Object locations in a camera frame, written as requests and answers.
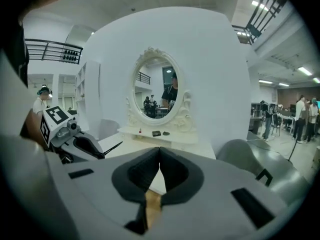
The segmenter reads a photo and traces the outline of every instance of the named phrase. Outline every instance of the white vanity table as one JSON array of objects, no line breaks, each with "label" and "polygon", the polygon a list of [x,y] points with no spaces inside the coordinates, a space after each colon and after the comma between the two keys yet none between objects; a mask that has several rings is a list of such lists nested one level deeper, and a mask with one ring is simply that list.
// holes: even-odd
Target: white vanity table
[{"label": "white vanity table", "polygon": [[[159,119],[147,117],[139,109],[135,100],[137,73],[142,65],[152,58],[161,58],[170,62],[179,83],[178,94],[173,108],[168,115]],[[105,156],[106,159],[155,147],[172,148],[216,159],[211,144],[208,141],[198,138],[195,124],[189,113],[191,94],[185,89],[183,72],[169,54],[151,47],[145,50],[144,54],[140,55],[136,61],[129,86],[129,96],[126,98],[127,126],[118,129],[119,133],[98,142],[103,152],[122,142]],[[153,131],[160,131],[161,135],[153,137]],[[165,181],[160,170],[155,176],[150,189],[161,195],[166,193]]]}]

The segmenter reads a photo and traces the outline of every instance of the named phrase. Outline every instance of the camera lens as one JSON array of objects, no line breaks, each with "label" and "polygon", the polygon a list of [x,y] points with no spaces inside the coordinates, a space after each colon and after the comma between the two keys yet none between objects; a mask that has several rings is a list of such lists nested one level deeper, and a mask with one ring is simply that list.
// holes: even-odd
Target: camera lens
[{"label": "camera lens", "polygon": [[71,127],[72,130],[75,130],[77,128],[77,124],[76,123],[72,123],[70,127]]}]

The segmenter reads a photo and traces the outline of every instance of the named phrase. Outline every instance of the brown wall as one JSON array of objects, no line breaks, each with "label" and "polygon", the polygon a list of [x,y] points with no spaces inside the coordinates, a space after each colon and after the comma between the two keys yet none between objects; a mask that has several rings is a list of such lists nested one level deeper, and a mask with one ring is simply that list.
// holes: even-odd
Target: brown wall
[{"label": "brown wall", "polygon": [[278,89],[278,104],[289,108],[290,104],[296,104],[301,95],[304,95],[308,100],[317,98],[320,101],[320,87]]}]

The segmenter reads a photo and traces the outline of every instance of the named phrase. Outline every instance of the balcony railing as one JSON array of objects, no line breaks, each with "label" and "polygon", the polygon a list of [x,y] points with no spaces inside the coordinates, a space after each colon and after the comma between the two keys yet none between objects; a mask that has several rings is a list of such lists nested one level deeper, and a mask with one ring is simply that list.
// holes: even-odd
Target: balcony railing
[{"label": "balcony railing", "polygon": [[138,74],[136,75],[136,80],[150,85],[150,76],[144,73],[138,72]]},{"label": "balcony railing", "polygon": [[83,48],[62,42],[25,39],[30,60],[59,61],[79,64]]},{"label": "balcony railing", "polygon": [[279,14],[286,2],[287,0],[259,0],[245,27],[233,25],[239,41],[252,45],[266,30],[270,21]]}]

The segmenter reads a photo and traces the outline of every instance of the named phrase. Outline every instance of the oval mirror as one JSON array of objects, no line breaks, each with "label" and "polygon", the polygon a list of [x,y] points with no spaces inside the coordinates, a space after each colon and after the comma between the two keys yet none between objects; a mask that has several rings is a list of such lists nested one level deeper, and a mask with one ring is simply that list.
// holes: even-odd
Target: oval mirror
[{"label": "oval mirror", "polygon": [[166,59],[146,60],[137,72],[135,104],[146,117],[161,119],[173,109],[178,96],[178,77]]}]

